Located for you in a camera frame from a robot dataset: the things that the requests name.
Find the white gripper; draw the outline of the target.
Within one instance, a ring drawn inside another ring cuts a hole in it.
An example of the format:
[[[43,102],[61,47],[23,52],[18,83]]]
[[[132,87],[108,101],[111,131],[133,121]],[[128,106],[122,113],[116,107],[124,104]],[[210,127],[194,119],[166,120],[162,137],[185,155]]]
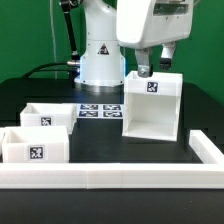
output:
[[[139,77],[152,75],[148,47],[163,44],[159,67],[171,68],[175,41],[190,35],[193,4],[193,0],[117,0],[117,39],[121,46],[137,49]]]

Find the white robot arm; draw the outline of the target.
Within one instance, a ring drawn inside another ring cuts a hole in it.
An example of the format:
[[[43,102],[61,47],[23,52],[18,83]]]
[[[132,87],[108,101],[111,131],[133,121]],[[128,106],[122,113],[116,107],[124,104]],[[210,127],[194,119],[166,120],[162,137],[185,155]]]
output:
[[[83,0],[86,50],[75,82],[90,88],[116,88],[125,77],[125,58],[120,49],[135,51],[141,77],[149,77],[149,55],[161,45],[161,62],[169,67],[176,42],[190,35],[194,0]]]

